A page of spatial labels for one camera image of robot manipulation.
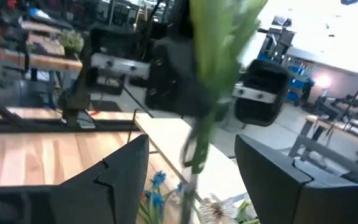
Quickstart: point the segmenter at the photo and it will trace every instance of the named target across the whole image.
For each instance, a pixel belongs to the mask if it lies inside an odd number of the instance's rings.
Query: potted plant
[[[167,194],[161,194],[160,186],[164,183],[165,177],[166,174],[162,171],[157,172],[150,180],[151,188],[142,193],[139,202],[139,215],[146,224],[163,223],[165,204],[168,200],[174,200],[177,204],[181,204],[184,190],[182,183],[179,183],[176,189]],[[198,209],[193,206],[193,210],[201,224],[259,224],[251,201],[247,195],[245,198],[240,207],[236,208],[232,198],[220,200],[211,194],[209,198],[204,198],[201,201]]]
[[[59,38],[59,43],[65,49],[65,56],[72,57],[75,54],[81,52],[82,47],[84,46],[84,40],[81,34],[73,31],[73,30],[65,30],[63,31]]]

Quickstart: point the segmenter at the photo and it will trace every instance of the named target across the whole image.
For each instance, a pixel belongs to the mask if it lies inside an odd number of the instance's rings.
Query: workbench
[[[327,167],[323,166],[319,162],[316,162],[314,159],[310,157],[312,151],[317,152],[322,155],[324,158],[330,159],[333,162],[339,164],[343,168],[349,170],[350,172],[358,174],[358,163],[355,161],[351,161],[348,158],[340,155],[340,153],[334,152],[327,146],[324,146],[318,143],[318,139],[324,130],[333,127],[333,131],[344,135],[346,138],[351,139],[358,143],[358,136],[351,134],[346,131],[347,128],[355,128],[350,126],[345,126],[342,122],[336,122],[332,126],[331,121],[326,121],[321,118],[318,118],[315,115],[308,115],[306,117],[306,123],[303,126],[301,133],[296,138],[294,145],[292,146],[290,153],[288,156],[290,157],[300,157],[301,161],[308,161],[322,169],[326,169]],[[312,129],[313,125],[316,125],[314,128],[316,130],[323,130],[319,133],[315,132],[312,138],[308,137],[308,133]],[[306,147],[302,154],[299,153],[301,146]]]
[[[82,63],[78,59],[73,60],[64,57],[65,52],[63,46],[52,37],[54,34],[60,32],[58,29],[46,26],[45,24],[36,24],[27,21],[22,23],[22,27],[30,32],[27,44],[37,43],[46,51],[44,55],[30,53],[29,67],[32,72],[31,81],[33,82],[37,81],[37,70],[48,71],[49,82],[46,85],[44,83],[36,83],[34,84],[34,89],[42,93],[48,93],[49,101],[51,101],[52,91],[54,91],[55,88],[55,73],[59,72],[61,75],[60,88],[69,88],[71,86],[71,72],[78,73],[82,68]],[[51,34],[51,36],[37,35],[36,32],[45,32]],[[24,62],[25,55],[23,53],[0,47],[0,79],[3,79],[1,78],[1,74],[4,66],[23,69]]]
[[[10,108],[23,118],[60,116],[45,109]],[[148,115],[139,113],[137,118]],[[100,112],[95,119],[132,119],[132,113]],[[60,184],[125,145],[129,133],[0,134],[0,186]],[[140,135],[131,133],[131,139]],[[162,194],[176,189],[179,176],[150,145],[145,189],[158,171],[167,174]],[[164,223],[178,223],[180,206],[169,201]]]

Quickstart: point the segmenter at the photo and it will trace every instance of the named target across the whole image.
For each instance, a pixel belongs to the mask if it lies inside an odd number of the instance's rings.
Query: screw
[[[112,67],[112,61],[108,60],[106,62],[106,68],[111,68]]]
[[[153,88],[149,91],[150,96],[155,95],[157,91]]]
[[[158,66],[161,66],[162,65],[162,63],[163,63],[163,60],[160,58],[160,59],[157,59],[156,61],[155,61],[155,63],[158,65]]]

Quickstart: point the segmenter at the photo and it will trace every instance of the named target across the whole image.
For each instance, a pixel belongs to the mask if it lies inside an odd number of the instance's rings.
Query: floor
[[[25,83],[22,85],[11,85],[10,87],[0,88],[0,101],[7,105],[23,105],[23,104],[40,104],[38,96],[27,96],[24,94],[26,88],[30,88]],[[143,102],[144,90],[127,85],[127,89],[131,95],[138,101]],[[140,106],[131,98],[130,94],[123,92],[121,96],[92,94],[92,100],[115,101],[123,112],[133,112]],[[164,113],[161,111],[151,111],[157,118],[177,118],[178,115]],[[285,103],[282,112],[277,120],[269,127],[263,128],[253,125],[247,125],[245,129],[241,129],[242,124],[235,118],[229,120],[229,125],[223,130],[222,123],[218,123],[211,138],[211,143],[214,144],[220,151],[228,157],[234,157],[234,138],[237,134],[245,134],[257,141],[260,141],[273,149],[287,154],[289,148],[295,142],[298,133],[301,131],[305,122],[306,112],[300,108],[295,108],[291,103]],[[191,124],[191,119],[184,119]],[[326,142],[324,135],[320,142]],[[348,158],[356,159],[356,150],[358,145],[338,133],[334,133],[330,142],[330,148],[340,152]]]

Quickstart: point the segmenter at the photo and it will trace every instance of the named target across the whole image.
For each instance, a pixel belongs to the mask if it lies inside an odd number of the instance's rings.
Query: white flower
[[[254,205],[251,202],[251,199],[249,198],[248,193],[246,193],[244,195],[244,200],[246,201],[246,203],[248,203],[248,206],[246,208],[246,219],[247,220],[254,220],[258,217],[258,215],[256,214]]]
[[[230,224],[236,223],[237,209],[231,198],[220,201],[217,196],[211,194],[211,198],[205,198],[200,205],[201,224]]]

